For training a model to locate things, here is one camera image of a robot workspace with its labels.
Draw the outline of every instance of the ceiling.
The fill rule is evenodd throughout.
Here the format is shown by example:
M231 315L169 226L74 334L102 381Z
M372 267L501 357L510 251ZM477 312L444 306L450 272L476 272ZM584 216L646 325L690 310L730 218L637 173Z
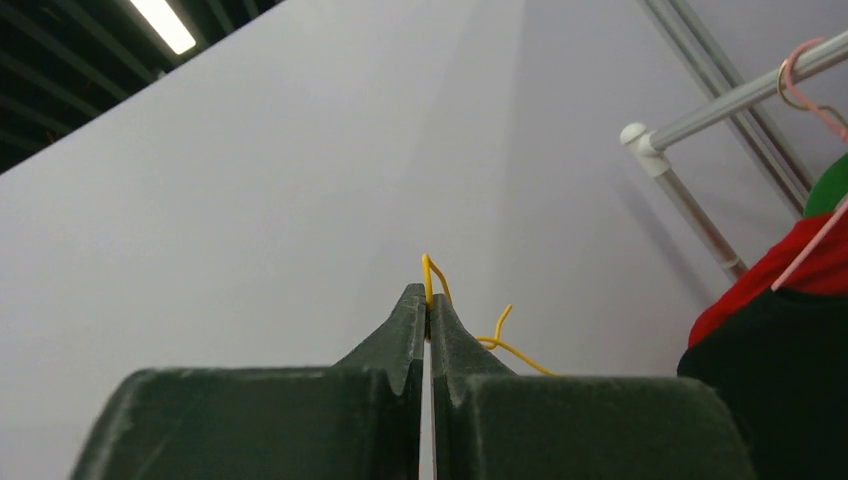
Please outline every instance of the ceiling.
M130 0L0 0L0 174L279 3L167 1L197 41L182 55Z

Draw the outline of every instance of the clothing rack pole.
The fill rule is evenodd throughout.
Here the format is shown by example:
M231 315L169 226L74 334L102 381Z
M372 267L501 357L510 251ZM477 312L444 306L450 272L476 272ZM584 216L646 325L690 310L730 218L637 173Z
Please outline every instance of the clothing rack pole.
M804 80L844 60L848 60L848 31L816 45L801 55L795 64L795 78L798 81ZM740 85L695 112L657 130L650 136L651 147L663 151L734 113L775 95L777 70Z
M848 31L807 50L795 64L798 81L848 59ZM741 277L748 268L692 196L665 156L665 150L725 118L777 93L778 69L756 80L740 85L695 112L656 131L648 131L641 123L632 123L621 132L620 141L639 160L642 168L660 185L674 206L712 252L731 280Z

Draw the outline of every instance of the red clothing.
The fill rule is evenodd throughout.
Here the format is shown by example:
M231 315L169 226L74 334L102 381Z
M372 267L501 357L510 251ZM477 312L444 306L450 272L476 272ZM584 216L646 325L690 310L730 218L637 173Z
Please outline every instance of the red clothing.
M801 253L833 214L805 218L695 321L689 346L720 327L771 284ZM814 295L848 295L848 219L840 220L786 281L785 287Z

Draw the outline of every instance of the dark ceiling beam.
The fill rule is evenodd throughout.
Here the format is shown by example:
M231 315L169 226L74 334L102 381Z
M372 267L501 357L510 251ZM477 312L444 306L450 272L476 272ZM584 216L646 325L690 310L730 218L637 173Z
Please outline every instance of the dark ceiling beam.
M62 45L61 42L50 36L41 27L35 24L32 20L18 12L5 1L0 1L0 17L6 19L21 31L29 35L33 40L42 44L56 56L70 64L72 67L79 70L83 75L90 78L91 81L103 87L104 90L112 94L118 100L124 100L129 97L126 90L118 86L115 82L109 80L99 70L92 67L88 62L83 60L79 55L72 52L68 47Z
M89 117L94 118L102 113L99 108L77 97L65 87L50 80L34 68L31 68L2 50L0 50L0 65L20 75L28 82L38 85L42 90L50 93L54 97L64 100L65 103L75 107L77 110L85 113Z
M9 98L5 95L0 95L0 108L5 108L6 110L10 110L12 112L17 113L22 117L26 117L35 123L39 123L44 125L45 127L56 131L58 133L67 134L71 133L74 129L69 125L66 125L58 120L54 120L47 115L44 115L36 110L20 103L19 101Z
M73 18L77 23L82 25L88 32L103 45L106 46L116 57L120 58L126 66L141 77L147 83L153 83L156 77L145 67L141 61L127 50L117 38L100 26L94 18L91 17L85 10L82 9L76 2L72 0L53 0L59 8L61 8L69 17Z
M244 8L247 9L247 14L250 15L251 20L259 16L259 9L256 8L255 0L244 0Z
M162 40L162 37L160 37L159 34L156 33L156 30L154 30L153 27L150 26L150 23L148 23L148 21L144 19L141 13L138 12L138 9L136 9L129 2L129 0L116 0L115 4L118 5L118 7L120 7L121 10L124 11L127 18L129 18L133 21L133 23L136 24L139 31L141 31L141 33L143 33L144 36L147 37L148 40L150 40L150 43L152 43L160 52L162 52L162 55L165 56L165 59L168 61L169 64L171 64L172 68L177 68L183 63L180 56L174 53L173 50L171 50L171 47L169 47L168 44L165 43L165 40Z
M0 142L14 145L27 152L37 152L44 148L44 145L39 145L32 140L28 140L20 135L15 135L14 133L9 133L4 130L0 130Z
M190 33L191 36L194 37L194 40L197 42L197 46L194 47L194 49L197 52L200 52L209 48L209 41L206 40L206 35L204 35L200 28L198 28L197 24L194 23L194 20L192 20L191 15L189 15L188 12L185 11L182 2L172 1L169 2L168 5L171 6L171 9L174 10L174 13L177 14L177 18L179 18L180 21L183 22L183 25L185 25L186 29L188 29L188 33Z
M230 16L227 15L227 11L224 10L224 6L221 5L220 0L206 0L206 3L209 4L209 8L212 9L212 13L215 14L215 18L218 19L218 23L223 27L224 32L229 35L233 33L233 22L230 20Z

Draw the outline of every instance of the yellow wire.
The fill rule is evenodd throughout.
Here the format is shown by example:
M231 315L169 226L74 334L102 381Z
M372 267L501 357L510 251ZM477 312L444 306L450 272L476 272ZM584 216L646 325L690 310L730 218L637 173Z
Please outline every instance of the yellow wire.
M436 276L439 277L439 281L442 283L442 290L445 291L445 296L448 297L448 302L453 305L453 299L450 296L450 289L448 288L448 281L445 278L445 275L439 270L439 267L430 260L430 256L426 253L421 256L421 269L424 272L424 297L427 300L427 310L432 310L433 308L433 278L430 274L431 271L436 272ZM494 337L477 337L477 341L483 344L487 350L494 350L498 347L503 348L509 353L515 355L524 361L527 365L535 368L536 371L542 373L544 375L557 375L556 373L548 370L547 368L539 365L535 361L533 361L527 355L521 353L520 350L513 347L512 345L501 340L501 329L503 328L503 322L506 321L506 317L509 316L509 312L512 311L512 305L507 305L504 312L501 314L500 318L498 318L498 323L495 324L495 336Z
M439 270L439 267L430 260L430 256L426 253L421 256L421 269L424 271L424 296L427 299L427 310L431 310L433 308L433 279L430 277L430 271L436 272L436 276L439 277L439 281L442 282L442 290L445 291L445 296L448 297L448 302L453 305L453 299L450 296L450 289L448 288L448 281L445 279L445 275Z

